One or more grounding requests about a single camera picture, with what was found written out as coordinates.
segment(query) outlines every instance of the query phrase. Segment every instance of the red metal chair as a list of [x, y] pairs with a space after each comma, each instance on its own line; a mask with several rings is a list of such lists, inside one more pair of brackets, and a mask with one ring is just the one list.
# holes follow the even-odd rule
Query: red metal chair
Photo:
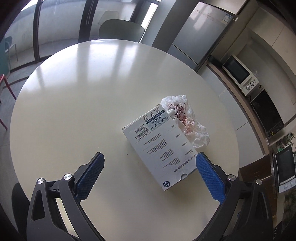
[[[3, 88], [4, 88], [4, 84], [6, 85], [6, 87], [7, 87], [8, 90], [10, 91], [10, 93], [12, 94], [13, 98], [14, 98], [15, 100], [17, 100], [17, 98], [15, 97], [14, 93], [12, 92], [12, 90], [11, 90], [11, 88], [10, 88], [8, 82], [7, 82], [7, 79], [6, 79], [5, 75], [0, 74], [0, 95], [1, 95], [2, 90], [3, 90]], [[4, 128], [7, 130], [6, 125], [2, 122], [1, 119], [0, 119], [0, 123], [1, 123], [1, 125], [3, 125]]]

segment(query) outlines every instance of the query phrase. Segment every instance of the blue gripper pad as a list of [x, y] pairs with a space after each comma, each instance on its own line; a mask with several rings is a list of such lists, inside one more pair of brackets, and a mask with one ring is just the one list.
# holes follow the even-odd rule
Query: blue gripper pad
[[103, 170], [104, 164], [104, 155], [99, 153], [97, 156], [94, 156], [94, 158], [90, 161], [89, 164], [81, 166], [83, 167], [88, 165], [88, 167], [76, 183], [75, 198], [78, 202], [80, 202], [81, 200], [85, 200], [87, 198], [98, 176]]
[[206, 183], [213, 199], [218, 200], [220, 204], [222, 204], [226, 198], [224, 183], [209, 163], [210, 160], [204, 153], [198, 153], [195, 161], [196, 167]]

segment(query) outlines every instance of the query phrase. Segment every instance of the plastic bag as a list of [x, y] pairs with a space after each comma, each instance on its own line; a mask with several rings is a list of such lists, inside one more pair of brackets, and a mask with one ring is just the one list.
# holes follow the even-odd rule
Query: plastic bag
[[210, 135], [207, 129], [196, 120], [186, 95], [165, 97], [160, 104], [174, 119], [194, 148], [209, 144]]

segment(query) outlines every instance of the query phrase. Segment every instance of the red chair leg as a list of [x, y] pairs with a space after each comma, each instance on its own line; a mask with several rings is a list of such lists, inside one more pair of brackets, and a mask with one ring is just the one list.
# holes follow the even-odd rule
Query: red chair leg
[[6, 125], [2, 122], [2, 120], [0, 119], [0, 123], [4, 126], [4, 128], [7, 130]]
[[10, 88], [10, 86], [9, 86], [9, 84], [8, 84], [8, 82], [7, 82], [7, 79], [6, 79], [6, 77], [5, 77], [5, 75], [3, 75], [4, 76], [4, 82], [5, 82], [5, 84], [6, 84], [6, 87], [8, 88], [8, 90], [11, 92], [11, 94], [12, 94], [12, 96], [13, 96], [13, 98], [15, 99], [15, 100], [17, 100], [17, 98], [15, 97], [15, 95], [14, 95], [14, 93], [12, 92], [12, 90], [11, 90], [11, 88]]

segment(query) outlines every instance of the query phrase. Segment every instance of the gray chair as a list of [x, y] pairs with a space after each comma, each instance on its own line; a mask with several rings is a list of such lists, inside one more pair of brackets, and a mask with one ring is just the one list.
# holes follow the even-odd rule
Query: gray chair
[[18, 61], [18, 57], [17, 57], [17, 45], [16, 44], [12, 44], [12, 37], [9, 36], [7, 38], [4, 39], [4, 44], [5, 44], [5, 53], [8, 52], [8, 57], [9, 57], [9, 69], [11, 69], [11, 62], [10, 62], [10, 49], [14, 46], [15, 47], [15, 55]]
[[136, 23], [109, 19], [102, 23], [99, 29], [100, 39], [122, 39], [133, 42], [140, 42], [145, 29]]

